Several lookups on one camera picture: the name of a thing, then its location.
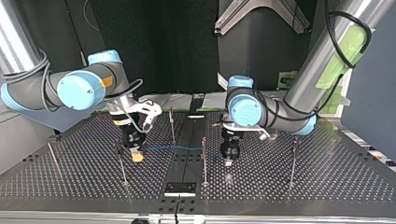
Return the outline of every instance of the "black perforated surface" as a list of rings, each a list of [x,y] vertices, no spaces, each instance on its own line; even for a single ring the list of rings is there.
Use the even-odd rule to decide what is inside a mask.
[[[318,124],[313,133],[301,138],[291,188],[292,135],[279,132],[276,140],[260,141],[256,133],[245,133],[241,158],[225,167],[219,153],[223,141],[220,127],[211,125],[219,115],[212,113],[207,119],[209,186],[202,187],[201,199],[261,203],[396,201],[396,186],[347,146],[329,123]]]
[[[179,136],[184,114],[175,114]],[[101,114],[76,130],[60,144],[53,144],[59,169],[48,151],[0,186],[0,196],[52,199],[159,199],[173,149],[149,149],[143,162],[134,163],[128,153],[123,164],[130,183],[122,185],[120,160],[114,142],[121,135],[108,114]],[[148,146],[172,144],[167,114],[156,121],[148,135]]]
[[[133,163],[124,154],[129,185],[122,185],[120,161],[113,152],[120,130],[102,114],[53,144],[59,168],[47,151],[38,158],[33,155],[29,165],[14,175],[0,176],[0,210],[174,214],[178,204],[177,211],[187,214],[396,217],[396,174],[331,124],[321,122],[301,138],[291,188],[292,136],[277,133],[276,140],[262,142],[257,134],[246,133],[241,158],[225,167],[219,153],[220,128],[212,127],[219,114],[205,114],[206,127],[192,125],[191,132],[185,127],[187,133],[205,129],[207,140],[208,185],[198,182],[196,197],[180,203],[163,197],[169,177],[191,181],[202,167],[202,160],[175,161],[172,148],[150,149],[142,163]],[[186,114],[175,114],[177,138],[185,118]],[[201,139],[193,134],[185,140]],[[148,135],[148,144],[171,143],[168,115],[163,114]]]

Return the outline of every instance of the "metal cylinder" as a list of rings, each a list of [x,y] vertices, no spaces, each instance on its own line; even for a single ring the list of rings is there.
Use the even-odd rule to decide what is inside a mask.
[[[0,0],[0,75],[29,71],[41,55],[21,17],[15,0]]]
[[[344,0],[336,10],[359,18],[373,29],[394,2],[395,0]],[[353,23],[348,19],[336,17],[332,24],[337,41],[340,41]],[[334,53],[334,46],[325,28],[284,101],[300,111],[312,112],[327,91],[317,88],[316,85]]]

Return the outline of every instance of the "small yellow object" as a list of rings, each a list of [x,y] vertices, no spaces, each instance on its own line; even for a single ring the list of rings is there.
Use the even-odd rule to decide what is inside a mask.
[[[141,162],[144,158],[141,152],[132,153],[132,161],[134,162]]]

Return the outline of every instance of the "green tape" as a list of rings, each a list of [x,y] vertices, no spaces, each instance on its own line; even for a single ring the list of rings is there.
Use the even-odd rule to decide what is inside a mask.
[[[355,64],[361,58],[359,51],[361,50],[364,41],[364,31],[359,26],[352,25],[349,26],[346,34],[339,43],[341,50],[352,64]],[[316,87],[325,90],[329,89],[338,76],[340,74],[344,74],[348,69],[347,65],[344,64],[342,59],[338,56],[338,53],[335,52],[321,75]]]
[[[341,99],[343,98],[341,95],[343,87],[336,87],[332,97],[330,98],[329,103],[320,111],[321,114],[336,114],[338,106],[341,104]],[[327,97],[329,97],[330,90],[326,92],[322,100],[320,101],[320,105],[323,105]]]

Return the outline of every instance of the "gray robot arm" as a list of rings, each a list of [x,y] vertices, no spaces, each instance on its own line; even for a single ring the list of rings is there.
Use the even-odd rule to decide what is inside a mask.
[[[90,55],[87,67],[52,74],[50,60],[30,37],[16,4],[13,0],[0,0],[3,102],[17,111],[47,109],[52,112],[60,106],[85,110],[106,102],[111,118],[122,129],[124,146],[131,150],[133,157],[139,154],[146,133],[162,113],[152,101],[139,102],[133,96],[143,81],[138,79],[129,84],[115,50]],[[140,113],[147,115],[142,128],[137,125]]]
[[[244,132],[259,132],[261,140],[269,137],[266,128],[300,135],[311,133],[317,122],[314,109],[318,102],[353,67],[353,64],[347,65],[346,60],[353,63],[359,60],[370,42],[370,29],[376,27],[394,2],[345,0],[335,12],[328,15],[325,12],[328,20],[330,15],[335,17],[334,31],[325,29],[322,32],[282,101],[254,91],[253,80],[249,77],[231,77],[226,97],[227,113],[222,121],[222,156],[226,160],[239,157],[238,143]],[[338,39],[332,40],[329,32],[334,32]],[[341,53],[336,52],[334,41],[338,42]]]

